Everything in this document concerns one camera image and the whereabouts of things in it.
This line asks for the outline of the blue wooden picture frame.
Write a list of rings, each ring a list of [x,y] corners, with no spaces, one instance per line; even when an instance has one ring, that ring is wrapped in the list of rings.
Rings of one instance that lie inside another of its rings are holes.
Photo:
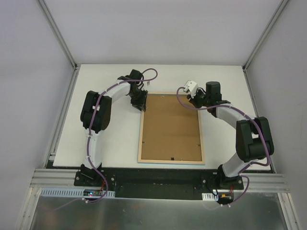
[[[205,164],[201,114],[189,105],[183,93],[148,94],[141,114],[139,163]]]

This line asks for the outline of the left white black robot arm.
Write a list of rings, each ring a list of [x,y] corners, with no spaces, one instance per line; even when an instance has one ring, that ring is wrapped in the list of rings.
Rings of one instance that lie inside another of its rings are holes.
[[[85,158],[75,175],[75,186],[99,186],[104,181],[101,176],[102,135],[111,120],[112,104],[123,96],[129,96],[132,107],[145,112],[148,91],[143,88],[143,74],[133,69],[102,92],[89,91],[86,94],[80,115],[86,133]]]

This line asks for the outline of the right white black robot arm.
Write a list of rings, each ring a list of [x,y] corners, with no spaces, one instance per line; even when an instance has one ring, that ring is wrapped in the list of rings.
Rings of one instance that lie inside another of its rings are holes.
[[[217,169],[216,187],[228,189],[239,180],[239,175],[252,165],[268,166],[274,145],[268,119],[251,117],[222,99],[217,81],[206,83],[203,89],[194,81],[187,81],[184,90],[187,100],[198,110],[207,110],[236,131],[235,154]]]

